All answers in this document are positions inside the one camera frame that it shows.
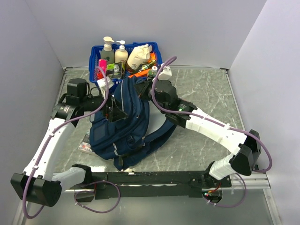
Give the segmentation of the Little Women book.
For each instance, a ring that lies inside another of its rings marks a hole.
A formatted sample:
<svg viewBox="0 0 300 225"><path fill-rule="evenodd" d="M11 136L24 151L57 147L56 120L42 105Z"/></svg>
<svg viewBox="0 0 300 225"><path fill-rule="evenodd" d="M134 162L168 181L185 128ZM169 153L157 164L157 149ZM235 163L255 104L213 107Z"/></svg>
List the Little Women book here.
<svg viewBox="0 0 300 225"><path fill-rule="evenodd" d="M83 140L81 141L81 143L78 146L78 150L82 153L86 153L86 154L93 155L93 156L97 157L97 154L95 152L93 152L92 149L91 149L89 133L85 134Z"/></svg>

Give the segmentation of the navy blue student backpack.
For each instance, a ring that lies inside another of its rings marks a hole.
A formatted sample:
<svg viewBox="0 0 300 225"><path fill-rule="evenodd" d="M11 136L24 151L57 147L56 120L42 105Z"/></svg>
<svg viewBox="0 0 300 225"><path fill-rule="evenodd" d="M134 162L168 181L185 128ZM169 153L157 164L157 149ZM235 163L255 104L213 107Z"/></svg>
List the navy blue student backpack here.
<svg viewBox="0 0 300 225"><path fill-rule="evenodd" d="M147 133L151 124L150 104L141 100L135 90L135 85L143 81L142 78L125 78L114 91L121 110L128 115L126 119L110 122L98 111L90 128L92 151L102 159L112 159L119 171L135 166L158 150L176 129L175 124L163 119L155 131Z"/></svg>

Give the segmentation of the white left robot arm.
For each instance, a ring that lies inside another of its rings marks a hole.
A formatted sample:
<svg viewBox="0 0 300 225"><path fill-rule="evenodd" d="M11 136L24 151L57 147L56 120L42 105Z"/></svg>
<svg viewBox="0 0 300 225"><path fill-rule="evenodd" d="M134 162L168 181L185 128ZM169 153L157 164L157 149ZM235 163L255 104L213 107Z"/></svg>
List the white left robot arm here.
<svg viewBox="0 0 300 225"><path fill-rule="evenodd" d="M56 161L63 150L69 136L75 130L80 119L96 112L103 112L109 120L115 121L118 116L126 117L126 113L117 107L116 100L110 95L113 87L110 78L97 80L97 96L92 95L85 79L71 79L67 84L67 92L61 96L53 108L47 132L32 160L22 173L14 173L11 185L22 200L42 206L54 206L61 193L79 185L88 188L93 182L89 166L75 164L65 172L54 173Z"/></svg>

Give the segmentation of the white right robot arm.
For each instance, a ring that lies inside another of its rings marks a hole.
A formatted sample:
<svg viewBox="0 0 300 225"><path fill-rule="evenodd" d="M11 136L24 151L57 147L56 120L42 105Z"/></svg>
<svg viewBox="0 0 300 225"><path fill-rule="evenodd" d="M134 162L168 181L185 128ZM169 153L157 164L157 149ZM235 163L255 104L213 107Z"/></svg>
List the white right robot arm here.
<svg viewBox="0 0 300 225"><path fill-rule="evenodd" d="M191 102L178 97L177 90L168 80L145 80L135 85L138 96L152 101L175 125L198 132L225 147L230 154L219 161L212 162L206 169L205 183L216 186L224 177L239 173L250 176L255 170L261 154L259 133L246 132L218 121Z"/></svg>

